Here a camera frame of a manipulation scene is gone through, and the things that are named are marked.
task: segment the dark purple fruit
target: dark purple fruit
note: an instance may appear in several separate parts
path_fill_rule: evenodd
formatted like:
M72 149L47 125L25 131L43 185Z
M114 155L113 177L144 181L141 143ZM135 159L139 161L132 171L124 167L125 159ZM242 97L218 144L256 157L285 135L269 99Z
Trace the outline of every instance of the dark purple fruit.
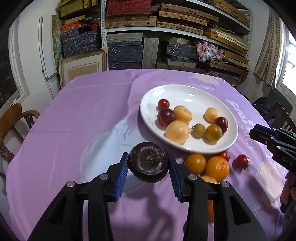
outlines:
M157 114L157 120L158 123L161 126L168 126L169 123L173 122L176 120L176 115L175 113L170 110L170 109L162 109L160 112Z
M161 147L152 142L142 142L129 153L128 167L141 181L156 183L167 174L169 163Z
M214 120L214 124L220 126L222 133L225 133L228 129L228 121L224 117L218 117Z

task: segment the red cherry tomato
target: red cherry tomato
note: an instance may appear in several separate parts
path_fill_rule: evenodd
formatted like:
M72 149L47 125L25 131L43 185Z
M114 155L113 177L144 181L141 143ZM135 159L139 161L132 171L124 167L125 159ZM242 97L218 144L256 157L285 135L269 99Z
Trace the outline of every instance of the red cherry tomato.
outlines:
M223 151L217 154L217 156L223 157L226 159L226 161L229 161L230 155L228 151Z
M159 108L159 110L168 109L169 107L170 107L170 103L166 99L161 99L158 102L158 108Z
M235 164L239 168L246 169L249 166L250 161L246 155L242 154L237 156L237 158L235 159Z

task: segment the white plate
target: white plate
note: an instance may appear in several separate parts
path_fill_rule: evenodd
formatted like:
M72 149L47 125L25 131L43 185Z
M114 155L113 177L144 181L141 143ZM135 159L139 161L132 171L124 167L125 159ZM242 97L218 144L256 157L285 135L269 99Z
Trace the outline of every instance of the white plate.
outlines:
M189 123L189 128L197 123L201 123L207 128L210 124L204 120L203 115L208 107L214 107L219 111L220 116L228 120L228 130L215 144L206 143L202 138L196 139L192 135L189 136L183 145L170 141L164 136L165 128L161 129L156 125L158 113L157 103L160 99L167 99L170 102L170 109L172 110L177 105L187 107L193 115ZM181 150L215 154L231 147L237 139L237 122L227 106L216 97L194 87L185 85L163 85L155 87L143 96L140 104L140 112L145 124L155 135Z

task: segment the table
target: table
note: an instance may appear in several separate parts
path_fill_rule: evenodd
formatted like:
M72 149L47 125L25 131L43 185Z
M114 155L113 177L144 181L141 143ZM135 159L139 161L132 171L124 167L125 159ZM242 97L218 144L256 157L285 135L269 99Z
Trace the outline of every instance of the table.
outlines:
M229 149L230 173L226 180L254 212L270 240L279 236L283 215L278 197L287 171L271 159L265 146L250 139L248 133L254 124L267 125L253 106L220 78L173 70L131 69L75 78L46 107L29 132L7 170L12 229L21 241L28 239L67 181L92 180L139 142L156 142L173 151L182 163L188 154L157 139L139 114L142 96L165 84L200 88L233 112L239 135ZM251 162L243 171L231 164L242 153ZM115 241L183 239L188 204L178 202L168 175L161 182L148 184L129 173L122 197L108 206ZM212 239L213 225L209 225L208 240Z

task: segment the orange tomato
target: orange tomato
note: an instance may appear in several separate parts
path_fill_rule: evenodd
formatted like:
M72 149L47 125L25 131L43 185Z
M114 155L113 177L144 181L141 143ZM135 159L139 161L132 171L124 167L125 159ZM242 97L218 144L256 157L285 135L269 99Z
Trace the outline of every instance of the orange tomato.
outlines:
M218 182L214 178L209 177L207 175L203 175L200 178L203 179L205 182L218 184Z
M207 161L202 154L194 153L185 159L184 165L191 174L199 175L204 171L206 163Z
M214 222L214 205L213 205L213 200L208 200L208 202L207 202L207 214L208 214L209 220L211 222Z
M214 156L208 160L204 174L216 179L217 182L221 182L229 174L228 162L223 157Z

